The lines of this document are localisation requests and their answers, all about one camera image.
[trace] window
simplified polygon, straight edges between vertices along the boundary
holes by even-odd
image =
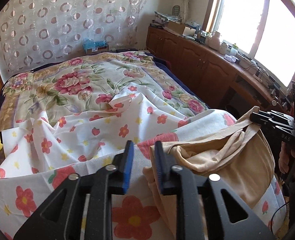
[[[295,18],[281,0],[222,0],[214,30],[289,85],[295,72]]]

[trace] cardboard box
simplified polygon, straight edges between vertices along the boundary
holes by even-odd
[[[169,24],[167,25],[167,28],[171,29],[172,31],[180,35],[185,35],[185,36],[193,36],[196,31],[195,29],[186,27],[185,24],[179,24],[172,21],[169,22]]]

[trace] beige cloth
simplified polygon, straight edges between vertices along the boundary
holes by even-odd
[[[258,112],[256,106],[235,124],[197,138],[192,142],[162,143],[166,153],[173,154],[177,163],[195,174],[217,173],[253,208],[269,187],[274,174],[274,158],[260,130],[249,116]],[[176,196],[159,194],[155,182],[154,147],[150,148],[152,167],[144,168],[155,204],[173,235],[176,235]]]

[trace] person's hand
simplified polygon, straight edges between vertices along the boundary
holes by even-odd
[[[295,150],[291,150],[291,155],[295,158]],[[282,142],[280,158],[279,158],[279,168],[282,173],[289,172],[289,154],[286,151],[286,144]]]

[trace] metal screw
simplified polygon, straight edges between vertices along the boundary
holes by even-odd
[[[110,165],[107,165],[107,166],[105,167],[105,169],[106,169],[107,171],[114,171],[114,170],[116,170],[116,166],[113,165],[113,164],[110,164]]]
[[[211,174],[209,175],[209,179],[212,180],[212,181],[219,181],[220,180],[220,175],[218,174]]]
[[[76,173],[72,173],[68,176],[69,180],[77,180],[79,178],[79,175]]]
[[[172,166],[172,171],[181,171],[183,168],[179,165]]]

